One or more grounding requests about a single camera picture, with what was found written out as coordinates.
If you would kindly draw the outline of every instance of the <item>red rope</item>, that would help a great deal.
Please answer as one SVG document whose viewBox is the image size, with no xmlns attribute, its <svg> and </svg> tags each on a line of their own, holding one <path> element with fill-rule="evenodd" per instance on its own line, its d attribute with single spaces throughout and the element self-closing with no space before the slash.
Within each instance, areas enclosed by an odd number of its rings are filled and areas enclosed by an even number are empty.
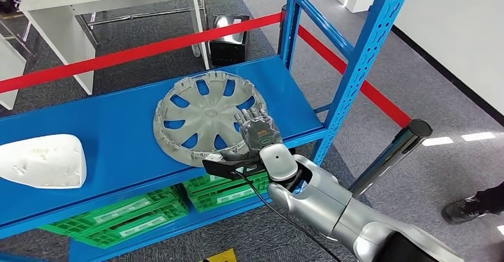
<svg viewBox="0 0 504 262">
<path fill-rule="evenodd" d="M 0 81 L 0 93 L 16 89 L 23 89 L 33 85 L 67 78 L 88 71 L 104 69 L 126 62 L 135 61 L 141 58 L 180 49 L 193 44 L 206 42 L 229 34 L 268 26 L 270 24 L 280 22 L 280 17 L 281 13 L 279 12 L 277 14 L 271 14 L 264 17 L 243 21 L 242 23 L 231 24 L 230 26 L 222 27 L 219 29 L 211 29 L 204 32 L 184 35 L 120 52 L 110 53 L 81 62 L 32 72 L 30 74 Z"/>
<path fill-rule="evenodd" d="M 298 35 L 313 50 L 315 50 L 322 58 L 331 64 L 340 74 L 345 72 L 347 68 L 346 63 L 327 48 L 322 42 L 316 39 L 308 30 L 303 26 L 299 26 Z M 368 81 L 364 81 L 360 91 L 370 99 L 379 109 L 381 109 L 388 117 L 390 117 L 400 127 L 406 127 L 411 118 L 400 108 L 394 105 L 387 97 L 382 95 L 375 87 L 371 86 Z"/>
</svg>

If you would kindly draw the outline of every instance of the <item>white table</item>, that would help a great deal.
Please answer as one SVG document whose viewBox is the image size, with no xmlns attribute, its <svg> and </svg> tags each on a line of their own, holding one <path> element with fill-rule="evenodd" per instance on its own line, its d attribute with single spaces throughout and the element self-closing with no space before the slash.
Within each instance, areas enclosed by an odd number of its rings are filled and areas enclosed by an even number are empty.
<svg viewBox="0 0 504 262">
<path fill-rule="evenodd" d="M 66 65 L 95 57 L 95 48 L 75 19 L 76 15 L 165 1 L 171 0 L 22 0 L 20 10 Z M 194 32 L 203 31 L 197 0 L 187 2 Z M 200 51 L 208 70 L 204 43 L 200 44 Z M 93 75 L 94 71 L 89 71 L 74 76 L 87 94 L 93 92 Z"/>
</svg>

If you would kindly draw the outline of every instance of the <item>blue metal shelving unit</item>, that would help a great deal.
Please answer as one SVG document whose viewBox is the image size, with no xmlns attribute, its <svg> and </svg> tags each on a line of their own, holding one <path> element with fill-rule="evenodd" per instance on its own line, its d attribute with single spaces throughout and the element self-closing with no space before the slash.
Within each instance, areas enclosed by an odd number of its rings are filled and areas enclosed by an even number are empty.
<svg viewBox="0 0 504 262">
<path fill-rule="evenodd" d="M 313 159 L 321 164 L 355 99 L 404 0 L 374 0 L 353 47 L 309 0 L 287 0 L 280 53 L 220 68 L 249 79 L 263 95 L 288 147 L 317 141 Z M 294 46 L 301 12 L 322 29 L 348 59 L 329 113 L 321 123 L 292 79 Z M 0 119 L 0 144 L 48 134 L 76 135 L 88 167 L 86 183 L 75 190 L 39 190 L 0 180 L 0 238 L 61 220 L 135 195 L 204 174 L 178 163 L 158 147 L 152 119 L 159 99 L 179 78 L 91 97 Z M 257 198 L 198 214 L 106 250 L 72 241 L 71 261 L 102 261 L 260 206 Z"/>
</svg>

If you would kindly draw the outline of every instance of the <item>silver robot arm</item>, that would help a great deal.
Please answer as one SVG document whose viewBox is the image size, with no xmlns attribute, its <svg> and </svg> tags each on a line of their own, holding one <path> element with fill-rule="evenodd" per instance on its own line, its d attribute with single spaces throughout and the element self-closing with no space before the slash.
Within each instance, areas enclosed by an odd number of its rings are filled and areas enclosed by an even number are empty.
<svg viewBox="0 0 504 262">
<path fill-rule="evenodd" d="M 345 245 L 362 262 L 460 262 L 448 246 L 414 225 L 399 222 L 352 198 L 329 172 L 283 144 L 260 151 L 272 201 L 319 234 Z M 303 170 L 306 187 L 294 194 L 286 182 Z"/>
</svg>

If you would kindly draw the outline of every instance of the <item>black cable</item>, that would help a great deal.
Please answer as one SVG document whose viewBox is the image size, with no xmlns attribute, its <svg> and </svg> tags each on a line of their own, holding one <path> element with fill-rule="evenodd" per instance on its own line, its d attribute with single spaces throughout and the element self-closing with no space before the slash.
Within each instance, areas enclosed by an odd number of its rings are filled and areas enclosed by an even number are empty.
<svg viewBox="0 0 504 262">
<path fill-rule="evenodd" d="M 242 173 L 240 172 L 234 172 L 235 174 L 238 174 L 240 177 L 243 178 L 243 180 L 245 180 L 245 182 L 247 182 L 250 187 L 252 188 L 252 190 L 254 191 L 254 193 L 256 193 L 256 195 L 259 197 L 259 199 L 261 199 L 261 201 L 271 210 L 273 211 L 274 213 L 276 213 L 279 217 L 287 220 L 287 222 L 289 222 L 290 224 L 292 224 L 293 226 L 295 226 L 297 229 L 299 229 L 300 231 L 302 231 L 307 237 L 309 237 L 311 240 L 313 240 L 313 242 L 315 242 L 316 244 L 318 244 L 320 247 L 322 247 L 322 249 L 324 249 L 329 255 L 332 256 L 332 258 L 334 258 L 337 262 L 341 262 L 341 260 L 338 258 L 338 256 L 336 256 L 333 252 L 331 252 L 331 250 L 329 250 L 327 247 L 325 247 L 325 245 L 322 244 L 322 242 L 320 242 L 319 240 L 317 240 L 317 238 L 315 238 L 313 235 L 311 235 L 306 229 L 302 228 L 300 225 L 298 225 L 297 223 L 295 223 L 293 220 L 289 219 L 288 217 L 285 217 L 284 215 L 282 215 L 281 213 L 277 212 L 272 206 L 269 205 L 269 203 L 263 198 L 263 196 L 258 192 L 258 190 L 255 188 L 254 184 L 252 182 L 250 182 L 249 179 L 247 179 L 247 177 L 245 177 Z"/>
</svg>

